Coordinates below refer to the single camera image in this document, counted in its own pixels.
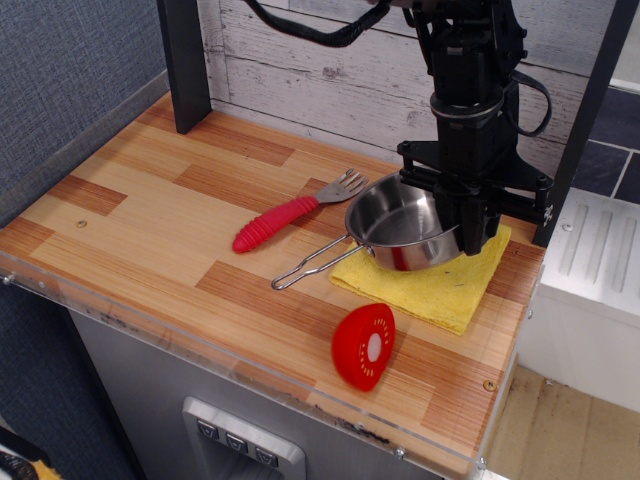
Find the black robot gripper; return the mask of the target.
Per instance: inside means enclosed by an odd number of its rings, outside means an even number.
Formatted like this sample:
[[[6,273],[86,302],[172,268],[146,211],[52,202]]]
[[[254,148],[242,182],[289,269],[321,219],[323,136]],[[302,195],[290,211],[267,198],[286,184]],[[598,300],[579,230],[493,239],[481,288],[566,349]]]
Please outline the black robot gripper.
[[[501,213],[546,225],[552,218],[553,179],[524,161],[518,133],[506,114],[437,117],[436,141],[405,140],[403,181],[433,193],[443,230],[460,226],[467,256],[478,255],[493,238]]]

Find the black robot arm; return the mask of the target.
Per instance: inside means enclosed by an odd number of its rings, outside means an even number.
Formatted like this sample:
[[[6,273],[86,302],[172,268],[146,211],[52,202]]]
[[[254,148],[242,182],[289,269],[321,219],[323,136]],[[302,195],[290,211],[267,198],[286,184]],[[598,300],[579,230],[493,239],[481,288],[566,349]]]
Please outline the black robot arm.
[[[446,230],[476,255],[497,233],[502,215],[546,225],[553,207],[553,180],[519,155],[522,136],[536,137],[548,125],[527,131],[519,124],[520,88],[549,93],[517,71],[527,55],[527,32],[509,1],[415,1],[403,10],[415,29],[434,83],[430,108],[434,141],[403,141],[404,183],[432,192]]]

